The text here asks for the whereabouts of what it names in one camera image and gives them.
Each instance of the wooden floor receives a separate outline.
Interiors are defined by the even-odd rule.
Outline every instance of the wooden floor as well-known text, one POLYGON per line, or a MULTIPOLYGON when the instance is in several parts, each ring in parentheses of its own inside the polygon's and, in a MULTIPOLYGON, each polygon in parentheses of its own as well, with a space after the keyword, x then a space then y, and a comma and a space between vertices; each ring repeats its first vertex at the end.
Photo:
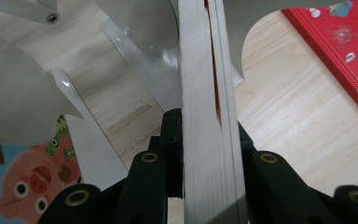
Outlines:
MULTIPOLYGON (((102 31, 95 2, 58 6, 62 20, 51 26, 0 13, 0 37, 45 70, 63 69, 130 167, 159 134, 163 111, 102 31)), ((256 148, 283 155, 326 194, 358 185, 358 107, 280 12, 254 27, 242 59, 238 119, 256 148)), ((169 206, 169 223, 183 223, 183 202, 169 206)))

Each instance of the red book cover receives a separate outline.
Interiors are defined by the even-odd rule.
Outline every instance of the red book cover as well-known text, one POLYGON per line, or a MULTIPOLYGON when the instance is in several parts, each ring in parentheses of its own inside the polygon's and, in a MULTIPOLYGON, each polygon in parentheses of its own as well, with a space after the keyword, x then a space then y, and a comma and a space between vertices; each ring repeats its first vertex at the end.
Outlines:
POLYGON ((282 12, 358 104, 358 0, 282 12))

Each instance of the cartoon pig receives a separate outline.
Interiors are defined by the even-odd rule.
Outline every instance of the cartoon pig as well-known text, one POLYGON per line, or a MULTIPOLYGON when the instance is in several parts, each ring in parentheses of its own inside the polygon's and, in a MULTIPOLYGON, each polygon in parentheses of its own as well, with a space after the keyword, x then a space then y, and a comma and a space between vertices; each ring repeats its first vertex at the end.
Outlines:
POLYGON ((22 152, 2 179, 0 214, 11 220, 37 223, 52 200, 79 180, 69 134, 57 134, 49 144, 22 152))

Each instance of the white plastic panel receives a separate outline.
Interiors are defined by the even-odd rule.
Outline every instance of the white plastic panel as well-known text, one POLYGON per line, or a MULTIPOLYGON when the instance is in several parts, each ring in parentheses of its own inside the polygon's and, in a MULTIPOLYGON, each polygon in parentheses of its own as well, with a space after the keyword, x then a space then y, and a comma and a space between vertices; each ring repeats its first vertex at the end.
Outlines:
POLYGON ((0 11, 31 21, 53 24, 60 18, 55 0, 0 0, 0 11))
POLYGON ((44 144, 62 114, 81 117, 33 58, 0 39, 0 143, 44 144))

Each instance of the children's book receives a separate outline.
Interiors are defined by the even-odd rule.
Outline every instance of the children's book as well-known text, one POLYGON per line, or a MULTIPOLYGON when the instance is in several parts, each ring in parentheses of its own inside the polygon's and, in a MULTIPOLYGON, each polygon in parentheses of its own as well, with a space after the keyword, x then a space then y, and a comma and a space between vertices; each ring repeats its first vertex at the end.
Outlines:
POLYGON ((282 12, 358 104, 358 0, 282 12))
POLYGON ((65 116, 44 145, 0 145, 0 223, 37 223, 63 189, 80 182, 65 116))

